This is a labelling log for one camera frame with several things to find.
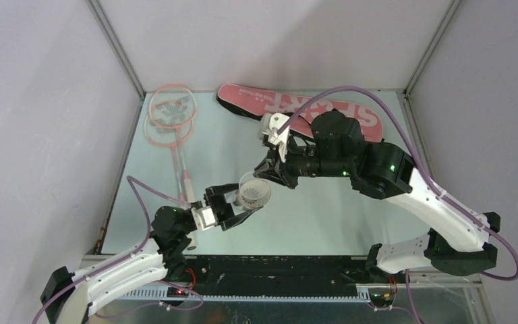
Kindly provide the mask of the clear plastic tube lid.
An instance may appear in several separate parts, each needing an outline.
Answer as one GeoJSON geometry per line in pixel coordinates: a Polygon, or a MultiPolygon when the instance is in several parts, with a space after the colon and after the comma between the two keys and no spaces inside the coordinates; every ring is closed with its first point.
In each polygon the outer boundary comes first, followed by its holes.
{"type": "Polygon", "coordinates": [[[254,176],[253,171],[243,174],[239,180],[239,190],[241,191],[255,190],[260,187],[260,179],[254,176]]]}

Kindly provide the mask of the white shuttlecock tube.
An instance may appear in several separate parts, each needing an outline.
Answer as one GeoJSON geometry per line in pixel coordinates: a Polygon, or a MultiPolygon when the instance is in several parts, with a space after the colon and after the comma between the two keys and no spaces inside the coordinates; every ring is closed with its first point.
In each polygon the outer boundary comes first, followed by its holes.
{"type": "Polygon", "coordinates": [[[234,205],[244,210],[265,206],[271,198],[271,188],[267,181],[260,179],[261,187],[255,190],[237,190],[234,205]]]}

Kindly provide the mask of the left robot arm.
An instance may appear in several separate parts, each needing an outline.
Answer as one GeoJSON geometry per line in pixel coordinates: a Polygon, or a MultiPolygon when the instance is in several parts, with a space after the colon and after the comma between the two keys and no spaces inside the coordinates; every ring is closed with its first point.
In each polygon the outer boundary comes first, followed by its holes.
{"type": "Polygon", "coordinates": [[[181,282],[189,275],[184,250],[189,235],[219,226],[223,231],[241,225],[270,200],[263,182],[211,186],[195,202],[175,200],[156,210],[146,236],[131,248],[103,262],[74,272],[55,270],[43,290],[42,308],[34,323],[46,315],[50,323],[85,323],[98,309],[154,281],[181,282]]]}

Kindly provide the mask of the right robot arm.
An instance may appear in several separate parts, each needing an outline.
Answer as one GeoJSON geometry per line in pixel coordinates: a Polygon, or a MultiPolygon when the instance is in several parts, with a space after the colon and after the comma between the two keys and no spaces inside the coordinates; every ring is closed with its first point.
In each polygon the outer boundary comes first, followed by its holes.
{"type": "Polygon", "coordinates": [[[311,123],[314,142],[296,144],[283,124],[288,116],[267,113],[259,137],[268,148],[254,175],[290,189],[300,177],[347,178],[360,194],[404,208],[429,226],[414,239],[397,244],[375,244],[365,264],[369,279],[382,282],[406,269],[433,267],[465,277],[496,266],[498,250],[489,241],[500,226],[496,213],[462,213],[460,204],[436,194],[414,159],[395,144],[368,142],[359,122],[337,110],[311,123]]]}

